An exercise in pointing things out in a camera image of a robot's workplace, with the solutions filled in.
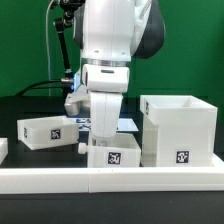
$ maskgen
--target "black table surface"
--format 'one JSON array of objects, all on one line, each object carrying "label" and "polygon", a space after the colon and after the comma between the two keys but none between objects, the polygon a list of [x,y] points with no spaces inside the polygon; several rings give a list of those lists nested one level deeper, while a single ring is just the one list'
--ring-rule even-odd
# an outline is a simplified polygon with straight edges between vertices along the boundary
[{"label": "black table surface", "polygon": [[[77,145],[31,151],[17,140],[17,120],[65,115],[57,97],[0,98],[0,137],[8,138],[5,168],[85,167]],[[139,102],[125,100],[121,117],[139,130]],[[89,117],[81,111],[80,117]],[[223,126],[217,126],[215,151],[223,158]],[[141,131],[134,133],[141,144]],[[86,141],[87,133],[80,135]],[[224,192],[123,192],[97,194],[0,195],[0,223],[224,223]]]}]

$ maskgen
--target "small white box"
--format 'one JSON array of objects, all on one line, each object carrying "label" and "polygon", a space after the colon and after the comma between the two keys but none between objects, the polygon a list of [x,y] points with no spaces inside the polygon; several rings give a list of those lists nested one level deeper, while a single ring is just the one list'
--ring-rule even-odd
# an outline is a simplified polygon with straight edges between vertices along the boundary
[{"label": "small white box", "polygon": [[18,139],[31,150],[77,143],[78,124],[66,116],[18,120]]},{"label": "small white box", "polygon": [[88,168],[139,167],[141,149],[132,134],[117,133],[107,147],[94,146],[91,132],[88,145]]},{"label": "small white box", "polygon": [[212,166],[217,108],[193,96],[141,96],[143,166]]},{"label": "small white box", "polygon": [[0,138],[0,164],[8,155],[8,140],[7,138]]}]

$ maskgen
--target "black and white tag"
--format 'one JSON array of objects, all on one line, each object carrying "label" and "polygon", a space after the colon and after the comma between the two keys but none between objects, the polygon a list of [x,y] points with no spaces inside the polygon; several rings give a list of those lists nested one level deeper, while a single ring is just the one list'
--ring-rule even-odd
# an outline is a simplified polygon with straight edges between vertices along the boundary
[{"label": "black and white tag", "polygon": [[189,164],[190,163],[190,151],[179,150],[176,153],[176,164]]},{"label": "black and white tag", "polygon": [[27,128],[24,128],[24,137],[27,138]]},{"label": "black and white tag", "polygon": [[145,113],[149,115],[149,103],[147,101],[145,102]]},{"label": "black and white tag", "polygon": [[121,165],[121,153],[109,152],[108,153],[108,165]]},{"label": "black and white tag", "polygon": [[61,130],[51,130],[51,140],[61,139]]}]

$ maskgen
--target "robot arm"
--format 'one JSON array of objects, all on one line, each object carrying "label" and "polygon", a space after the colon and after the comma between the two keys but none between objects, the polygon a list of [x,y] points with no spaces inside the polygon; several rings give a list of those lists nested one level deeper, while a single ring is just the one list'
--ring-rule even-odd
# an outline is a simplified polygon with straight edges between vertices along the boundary
[{"label": "robot arm", "polygon": [[[158,2],[61,0],[60,5],[67,12],[75,8],[74,40],[81,49],[81,82],[90,95],[91,132],[96,145],[105,146],[116,134],[131,58],[149,58],[163,45],[164,24]],[[74,102],[71,95],[67,105],[68,101]]]}]

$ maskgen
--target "green backdrop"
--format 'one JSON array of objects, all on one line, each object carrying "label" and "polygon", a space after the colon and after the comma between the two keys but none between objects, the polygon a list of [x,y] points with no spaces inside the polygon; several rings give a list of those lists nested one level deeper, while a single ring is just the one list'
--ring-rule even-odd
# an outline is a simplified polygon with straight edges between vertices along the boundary
[{"label": "green backdrop", "polygon": [[[45,14],[48,0],[3,1],[0,4],[0,96],[47,80]],[[141,94],[187,94],[219,108],[224,121],[224,1],[159,0],[166,24],[162,50],[150,60],[134,59],[128,97]],[[50,23],[61,16],[50,13]],[[50,24],[52,77],[64,74],[55,28]],[[73,70],[79,49],[66,31]],[[32,94],[47,94],[38,91]]]}]

